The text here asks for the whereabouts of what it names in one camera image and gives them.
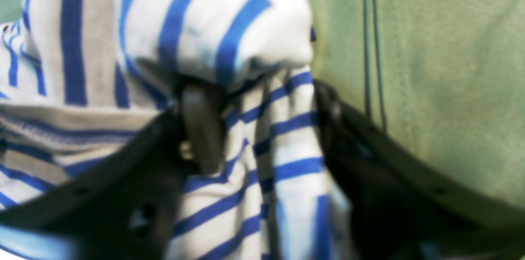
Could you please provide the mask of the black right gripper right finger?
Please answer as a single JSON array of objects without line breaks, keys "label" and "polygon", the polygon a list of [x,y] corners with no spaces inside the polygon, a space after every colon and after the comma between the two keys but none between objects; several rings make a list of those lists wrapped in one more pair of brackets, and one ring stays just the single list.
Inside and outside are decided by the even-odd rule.
[{"label": "black right gripper right finger", "polygon": [[362,260],[521,260],[524,211],[469,189],[314,81],[326,166],[352,204]]}]

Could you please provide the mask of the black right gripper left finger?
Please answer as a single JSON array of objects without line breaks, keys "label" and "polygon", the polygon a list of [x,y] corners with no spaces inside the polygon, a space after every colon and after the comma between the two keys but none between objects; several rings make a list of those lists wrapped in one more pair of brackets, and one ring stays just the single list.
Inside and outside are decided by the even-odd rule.
[{"label": "black right gripper left finger", "polygon": [[191,175],[224,162],[225,90],[185,84],[176,105],[107,161],[1,213],[1,249],[25,260],[160,260]]}]

